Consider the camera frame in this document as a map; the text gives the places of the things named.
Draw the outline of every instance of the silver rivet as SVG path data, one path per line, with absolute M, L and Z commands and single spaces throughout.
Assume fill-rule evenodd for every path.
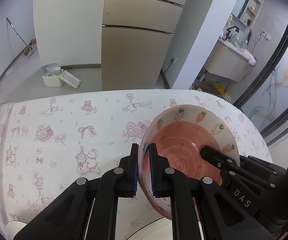
M 205 184 L 211 184 L 211 183 L 213 182 L 213 180 L 212 180 L 212 178 L 210 178 L 210 177 L 204 177 L 204 178 L 203 178 L 203 182 L 204 182 Z
M 175 172 L 175 170 L 174 170 L 173 168 L 166 168 L 166 169 L 165 169 L 165 172 L 166 172 L 167 174 L 173 174 L 173 173 Z
M 84 185 L 86 183 L 85 178 L 79 178 L 76 180 L 77 185 Z
M 124 172 L 123 168 L 118 167 L 114 169 L 115 174 L 122 174 L 123 172 Z

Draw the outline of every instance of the refrigerator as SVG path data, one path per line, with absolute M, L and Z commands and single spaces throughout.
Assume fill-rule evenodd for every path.
M 102 90 L 152 89 L 185 0 L 105 0 Z

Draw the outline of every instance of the bowl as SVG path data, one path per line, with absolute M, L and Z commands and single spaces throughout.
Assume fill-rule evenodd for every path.
M 239 153 L 234 136 L 226 124 L 211 111 L 194 105 L 178 105 L 163 111 L 145 131 L 138 159 L 139 184 L 151 206 L 171 219 L 170 199 L 155 198 L 151 190 L 148 145 L 156 143 L 158 155 L 186 176 L 211 177 L 221 184 L 220 170 L 203 160 L 200 149 L 206 145 L 234 159 L 239 166 Z

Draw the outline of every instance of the metal pole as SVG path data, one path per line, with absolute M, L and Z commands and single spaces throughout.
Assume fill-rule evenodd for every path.
M 24 42 L 24 44 L 26 45 L 27 47 L 27 50 L 31 50 L 28 46 L 28 44 L 26 44 L 26 42 L 22 39 L 22 37 L 19 35 L 19 33 L 15 30 L 14 26 L 12 25 L 12 23 L 10 22 L 10 20 L 8 18 L 6 18 L 6 20 L 8 21 L 8 23 L 11 25 L 11 27 L 13 28 L 13 30 L 16 32 L 17 36 L 20 37 L 20 39 Z

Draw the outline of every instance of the black faucet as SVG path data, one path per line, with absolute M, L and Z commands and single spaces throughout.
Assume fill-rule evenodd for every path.
M 231 39 L 232 34 L 231 36 L 229 36 L 229 34 L 231 33 L 231 29 L 234 29 L 234 28 L 236 28 L 236 32 L 239 33 L 239 28 L 236 25 L 233 27 L 227 28 L 226 38 L 225 39 L 222 38 L 224 41 L 226 41 L 227 39 L 229 40 Z

